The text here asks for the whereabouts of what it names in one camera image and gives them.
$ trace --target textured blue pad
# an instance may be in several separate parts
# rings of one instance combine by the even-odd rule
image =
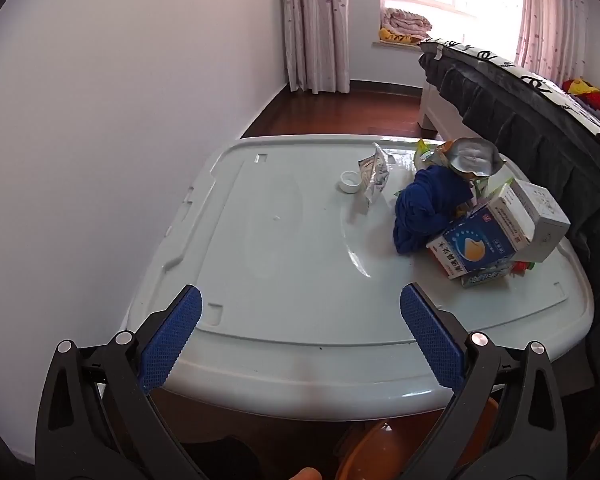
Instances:
[[[440,385],[461,390],[464,354],[413,285],[402,290],[400,313]]]
[[[202,296],[192,286],[164,320],[140,358],[138,383],[148,394],[162,386],[202,315]]]

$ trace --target white patterned curtain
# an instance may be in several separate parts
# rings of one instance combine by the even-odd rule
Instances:
[[[349,0],[285,0],[292,91],[349,92]]]
[[[581,77],[587,0],[523,0],[516,64],[558,85]]]

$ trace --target window sill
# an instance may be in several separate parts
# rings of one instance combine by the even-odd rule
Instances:
[[[417,44],[409,44],[409,43],[395,43],[393,41],[383,41],[383,40],[376,40],[372,43],[372,46],[378,46],[378,47],[394,47],[394,48],[403,48],[406,50],[417,50],[420,51],[420,46]]]

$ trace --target silver screw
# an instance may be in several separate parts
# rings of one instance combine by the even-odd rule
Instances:
[[[544,346],[542,346],[538,341],[533,341],[531,343],[531,349],[536,354],[542,354],[542,353],[544,353]]]
[[[475,334],[471,334],[471,341],[478,346],[485,346],[489,342],[489,339],[484,334],[476,332]]]
[[[116,336],[116,343],[118,343],[119,345],[126,345],[129,341],[131,341],[132,337],[133,336],[131,335],[131,332],[127,332],[125,330],[124,332],[120,332]]]
[[[67,353],[71,349],[71,341],[65,339],[58,345],[58,351],[61,354]]]

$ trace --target blue cloth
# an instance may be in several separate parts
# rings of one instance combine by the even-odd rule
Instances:
[[[394,244],[400,254],[423,248],[456,215],[456,207],[472,197],[469,183],[443,166],[429,166],[395,203]]]

